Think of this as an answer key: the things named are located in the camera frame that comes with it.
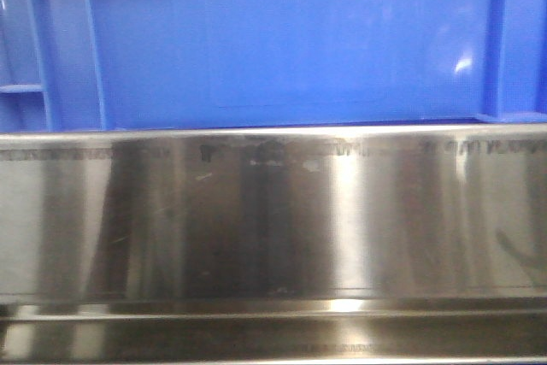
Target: stainless steel shelf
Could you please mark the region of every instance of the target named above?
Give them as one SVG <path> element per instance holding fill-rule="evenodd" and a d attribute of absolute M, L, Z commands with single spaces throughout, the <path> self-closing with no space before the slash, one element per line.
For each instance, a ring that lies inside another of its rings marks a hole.
<path fill-rule="evenodd" d="M 547 361 L 547 125 L 9 134 L 0 181 L 0 361 Z"/>

